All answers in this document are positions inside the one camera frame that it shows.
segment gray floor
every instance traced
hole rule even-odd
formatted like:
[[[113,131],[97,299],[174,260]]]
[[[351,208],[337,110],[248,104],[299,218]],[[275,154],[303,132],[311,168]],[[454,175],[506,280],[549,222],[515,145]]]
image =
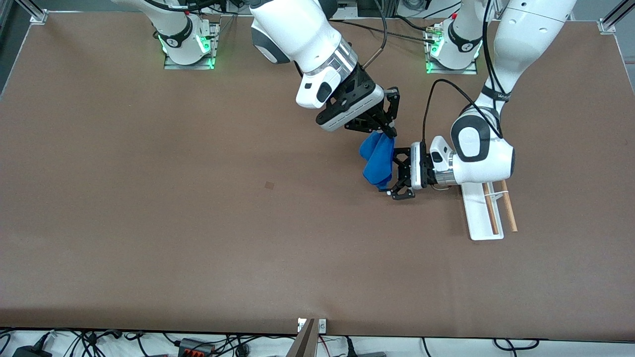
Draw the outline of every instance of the gray floor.
[[[573,14],[576,20],[597,20],[606,15],[620,0],[578,0]],[[45,9],[53,11],[112,11],[129,10],[109,0],[36,0]],[[434,0],[433,8],[442,8],[454,0]],[[6,28],[0,37],[0,88],[4,88],[24,35],[29,27],[29,16],[19,6],[13,6]],[[635,13],[627,15],[617,26],[617,39],[626,69],[635,84]]]

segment wooden handle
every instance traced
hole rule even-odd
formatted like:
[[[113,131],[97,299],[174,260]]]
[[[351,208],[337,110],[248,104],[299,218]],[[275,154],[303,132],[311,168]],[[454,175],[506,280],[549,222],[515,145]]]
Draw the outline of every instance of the wooden handle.
[[[491,196],[487,196],[491,193],[490,186],[487,183],[483,184],[483,191],[485,192],[485,203],[487,204],[487,213],[490,214],[491,231],[494,234],[498,234],[498,222],[496,221],[496,215],[494,214],[494,201],[492,201]]]
[[[514,210],[512,209],[512,200],[509,198],[509,192],[507,190],[507,181],[500,182],[503,187],[503,200],[505,201],[505,211],[507,211],[507,219],[509,225],[512,227],[512,232],[518,232],[518,226],[516,225],[516,218],[514,217]]]

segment white floor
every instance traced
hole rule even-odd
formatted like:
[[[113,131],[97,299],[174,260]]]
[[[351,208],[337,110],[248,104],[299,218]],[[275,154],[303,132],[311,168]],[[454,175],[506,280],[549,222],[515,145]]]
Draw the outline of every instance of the white floor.
[[[16,331],[11,332],[11,340],[1,356],[12,356],[16,348],[20,346],[32,346],[45,333],[45,331]],[[168,336],[175,339],[195,338],[200,341],[216,341],[224,339],[224,335],[192,335],[169,333]],[[53,353],[53,357],[62,357],[72,344],[75,336],[70,332],[55,332],[46,340],[45,351]],[[347,352],[346,340],[343,337],[325,337],[330,356],[335,357]],[[416,337],[351,337],[357,354],[385,352],[387,357],[426,357],[420,338]],[[0,339],[0,349],[5,339]],[[291,339],[267,339],[259,338],[250,342],[249,356],[271,357],[285,356],[293,341]],[[426,339],[430,355],[432,357],[449,356],[474,356],[474,357],[510,357],[511,352],[497,349],[490,339]],[[505,346],[504,340],[498,342]],[[532,342],[512,340],[516,347],[527,346]],[[160,333],[148,333],[142,337],[142,344],[148,355],[176,356],[178,349],[168,342]],[[124,338],[114,339],[105,337],[98,341],[97,345],[106,357],[142,357],[137,341],[128,341]],[[79,344],[74,356],[80,357],[83,347]],[[224,354],[232,357],[231,352]],[[565,341],[541,341],[540,345],[530,351],[518,351],[518,356],[557,356],[557,357],[591,357],[591,356],[635,356],[635,344],[618,342],[565,342]],[[328,357],[326,349],[318,345],[316,357]]]

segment table surface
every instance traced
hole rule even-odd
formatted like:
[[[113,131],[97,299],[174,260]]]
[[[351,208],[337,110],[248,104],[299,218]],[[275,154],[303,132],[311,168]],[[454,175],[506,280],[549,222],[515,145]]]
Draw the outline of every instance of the table surface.
[[[0,101],[0,325],[633,339],[635,101],[613,36],[568,23],[519,80],[502,123],[520,231],[474,242],[457,188],[368,185],[365,135],[315,125],[250,22],[213,71],[164,71],[138,13],[31,28]],[[334,26],[361,60],[380,43]],[[398,146],[420,140],[439,78],[420,43],[390,37],[368,72],[401,91]],[[475,97],[486,74],[445,77]],[[428,140],[464,106],[439,85]]]

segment blue cloth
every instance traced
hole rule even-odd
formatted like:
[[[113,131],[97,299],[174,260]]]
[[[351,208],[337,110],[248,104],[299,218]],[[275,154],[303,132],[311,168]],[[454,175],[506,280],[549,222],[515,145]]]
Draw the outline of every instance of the blue cloth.
[[[388,188],[388,183],[392,180],[394,148],[395,139],[377,131],[373,131],[359,147],[359,155],[368,161],[364,168],[364,177],[378,189]]]

